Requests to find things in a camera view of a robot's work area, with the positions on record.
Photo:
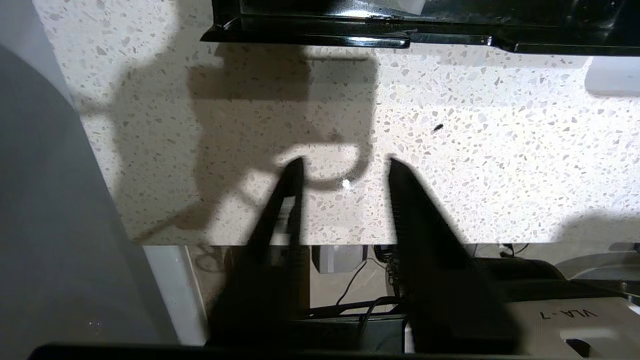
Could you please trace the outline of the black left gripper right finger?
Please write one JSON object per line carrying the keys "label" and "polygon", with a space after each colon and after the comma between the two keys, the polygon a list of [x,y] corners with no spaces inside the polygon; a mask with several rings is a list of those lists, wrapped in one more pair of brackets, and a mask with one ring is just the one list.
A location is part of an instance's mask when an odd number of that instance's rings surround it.
{"label": "black left gripper right finger", "polygon": [[414,351],[517,353],[518,323],[413,169],[392,157],[387,182]]}

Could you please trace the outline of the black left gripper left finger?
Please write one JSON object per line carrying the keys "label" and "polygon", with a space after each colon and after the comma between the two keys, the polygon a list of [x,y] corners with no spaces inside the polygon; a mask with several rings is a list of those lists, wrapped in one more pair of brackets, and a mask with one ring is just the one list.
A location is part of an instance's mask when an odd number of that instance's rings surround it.
{"label": "black left gripper left finger", "polygon": [[[306,167],[298,157],[282,170],[237,262],[207,312],[210,347],[285,347],[301,315],[306,253],[301,244]],[[273,264],[270,244],[286,202],[285,253]]]}

